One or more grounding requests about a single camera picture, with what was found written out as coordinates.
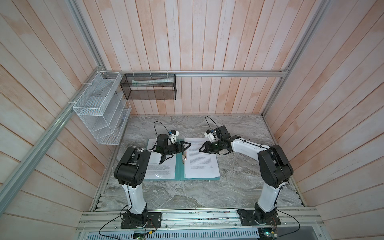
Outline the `green file folder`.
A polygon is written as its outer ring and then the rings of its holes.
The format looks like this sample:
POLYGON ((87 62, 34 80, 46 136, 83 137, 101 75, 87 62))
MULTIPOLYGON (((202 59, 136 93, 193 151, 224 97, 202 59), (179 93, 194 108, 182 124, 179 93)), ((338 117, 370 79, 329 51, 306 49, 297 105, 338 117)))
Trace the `green file folder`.
POLYGON ((187 180, 214 180, 218 181, 218 179, 186 179, 185 178, 185 165, 183 165, 182 162, 182 154, 177 154, 176 159, 176 172, 175 172, 175 178, 173 180, 169 181, 187 181, 187 180))

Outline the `printed paper sheet dense text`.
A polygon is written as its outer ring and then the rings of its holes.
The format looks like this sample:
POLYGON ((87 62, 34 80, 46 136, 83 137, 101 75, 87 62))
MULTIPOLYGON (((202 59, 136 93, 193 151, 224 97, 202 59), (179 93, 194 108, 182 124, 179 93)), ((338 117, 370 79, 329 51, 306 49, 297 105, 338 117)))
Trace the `printed paper sheet dense text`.
POLYGON ((151 153, 145 180, 173 180, 176 172, 177 155, 167 155, 161 165, 161 154, 151 153))

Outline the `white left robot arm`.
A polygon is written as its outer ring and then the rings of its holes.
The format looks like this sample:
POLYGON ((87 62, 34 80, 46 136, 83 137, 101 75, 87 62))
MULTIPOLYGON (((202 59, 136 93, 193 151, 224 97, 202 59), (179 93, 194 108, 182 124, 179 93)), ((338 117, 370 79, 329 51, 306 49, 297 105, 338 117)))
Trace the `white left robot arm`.
POLYGON ((121 215, 122 229, 144 228, 161 224, 161 214, 148 214, 148 205, 144 200, 142 182, 145 179, 150 163, 163 164, 167 159, 185 152, 191 143, 176 141, 167 134, 160 134, 154 146, 149 150, 139 150, 128 147, 117 164, 114 172, 115 179, 125 190, 128 199, 128 210, 121 215))

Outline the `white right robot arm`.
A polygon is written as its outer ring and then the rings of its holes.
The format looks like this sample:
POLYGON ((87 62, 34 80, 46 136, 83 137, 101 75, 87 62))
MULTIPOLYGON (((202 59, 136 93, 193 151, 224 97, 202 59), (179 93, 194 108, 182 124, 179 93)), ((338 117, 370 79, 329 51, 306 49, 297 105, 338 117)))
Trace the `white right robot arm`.
POLYGON ((289 184, 289 178, 294 170, 279 145, 264 146, 245 140, 240 136, 231 136, 225 126, 207 130, 205 137, 208 139, 200 148, 201 153, 219 154, 223 150, 228 153, 236 152, 255 159, 259 163, 264 185, 261 196, 255 204, 254 211, 238 210, 242 225, 266 225, 269 220, 276 219, 276 202, 283 186, 289 184))

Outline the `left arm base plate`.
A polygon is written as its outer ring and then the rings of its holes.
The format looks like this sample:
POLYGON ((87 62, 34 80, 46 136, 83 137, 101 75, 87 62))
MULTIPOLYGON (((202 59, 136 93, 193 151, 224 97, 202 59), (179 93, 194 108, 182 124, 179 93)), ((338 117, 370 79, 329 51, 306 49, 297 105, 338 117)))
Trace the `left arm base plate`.
POLYGON ((140 215, 127 212, 123 214, 121 228, 122 229, 141 229, 141 228, 158 229, 161 227, 161 223, 162 223, 161 212, 143 212, 140 215))

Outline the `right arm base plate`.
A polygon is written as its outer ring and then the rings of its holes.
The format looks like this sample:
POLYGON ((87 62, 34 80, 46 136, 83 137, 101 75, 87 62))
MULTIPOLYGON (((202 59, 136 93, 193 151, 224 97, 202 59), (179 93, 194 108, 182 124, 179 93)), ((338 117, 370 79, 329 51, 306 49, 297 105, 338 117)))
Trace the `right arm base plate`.
POLYGON ((238 209, 237 213, 240 217, 242 226, 281 225, 280 217, 277 214, 277 210, 273 210, 271 212, 265 213, 259 209, 256 209, 256 210, 238 209))

